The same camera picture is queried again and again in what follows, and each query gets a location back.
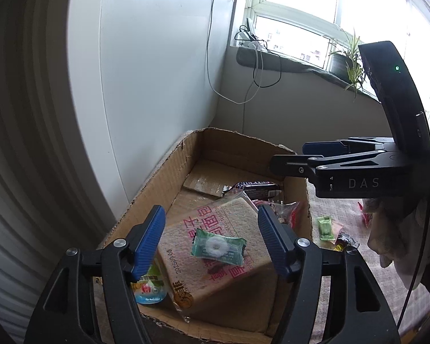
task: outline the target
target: gloved hand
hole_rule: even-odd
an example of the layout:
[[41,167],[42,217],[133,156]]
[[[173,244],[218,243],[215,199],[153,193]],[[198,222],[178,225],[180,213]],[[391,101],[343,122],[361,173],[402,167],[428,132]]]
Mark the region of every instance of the gloved hand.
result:
[[[363,199],[363,212],[372,213],[372,229],[368,247],[379,254],[382,267],[394,262],[395,269],[409,288],[417,263],[424,230],[427,199],[375,198]],[[430,223],[419,273],[414,288],[421,281],[430,262]]]

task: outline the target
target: gray cloth on window sill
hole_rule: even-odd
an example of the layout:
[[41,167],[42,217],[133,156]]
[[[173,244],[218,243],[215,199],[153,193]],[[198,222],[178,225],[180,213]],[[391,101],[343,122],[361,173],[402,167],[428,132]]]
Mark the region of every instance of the gray cloth on window sill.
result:
[[[280,71],[279,57],[277,55],[271,54],[268,52],[262,52],[261,54],[264,61],[264,65],[263,65],[264,70]],[[280,53],[278,54],[281,56],[280,61],[282,63],[282,72],[291,72],[291,73],[311,72],[329,81],[330,83],[340,86],[341,88],[345,88],[348,85],[345,81],[341,80],[339,77],[333,75],[328,71],[323,70],[320,67],[316,67],[311,64],[305,63],[303,61],[300,61],[299,59],[289,58],[284,54],[280,54]],[[241,66],[255,68],[256,67],[255,50],[251,48],[246,48],[246,47],[239,47],[236,54],[236,61]],[[261,68],[260,56],[259,56],[259,68]],[[373,97],[371,94],[365,93],[361,90],[358,90],[357,93],[364,94],[368,97],[371,97],[377,100],[377,98]]]
[[[409,288],[421,247],[427,200],[422,199],[405,218],[401,215],[404,208],[403,200],[403,198],[363,199],[363,212],[373,214],[368,247],[379,254],[381,267],[386,268],[393,262],[404,286]],[[428,263],[430,263],[430,223],[414,288],[422,279]]]

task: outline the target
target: window frame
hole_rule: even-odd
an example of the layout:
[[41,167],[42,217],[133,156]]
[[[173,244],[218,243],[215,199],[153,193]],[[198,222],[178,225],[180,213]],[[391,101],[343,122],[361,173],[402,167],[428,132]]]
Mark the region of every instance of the window frame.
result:
[[[406,0],[410,9],[414,5],[430,23],[430,5],[425,0]],[[330,39],[331,47],[335,48],[336,44],[346,45],[347,37],[351,38],[350,32],[345,32],[339,27],[342,16],[342,0],[336,2],[336,12],[334,23],[328,22],[322,18],[294,9],[285,5],[280,5],[267,0],[246,0],[244,11],[244,22],[246,18],[251,18],[256,22],[256,17],[261,16],[269,19],[278,20],[293,26],[305,29],[309,32],[318,34]],[[424,104],[427,113],[427,119],[430,123],[430,104]]]

